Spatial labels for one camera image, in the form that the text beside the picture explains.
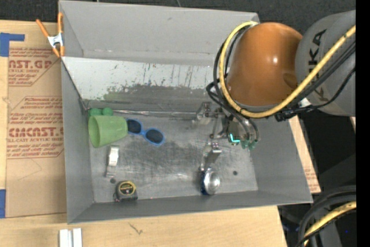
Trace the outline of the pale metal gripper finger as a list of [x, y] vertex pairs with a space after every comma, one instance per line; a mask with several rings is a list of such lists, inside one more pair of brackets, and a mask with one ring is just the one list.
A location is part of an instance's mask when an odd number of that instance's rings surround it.
[[210, 122], [210, 102], [203, 102], [199, 109], [196, 112], [196, 121], [197, 122]]
[[216, 163], [217, 158], [221, 155], [222, 148], [218, 142], [210, 141], [202, 149], [201, 163], [199, 170], [201, 172], [207, 171]]

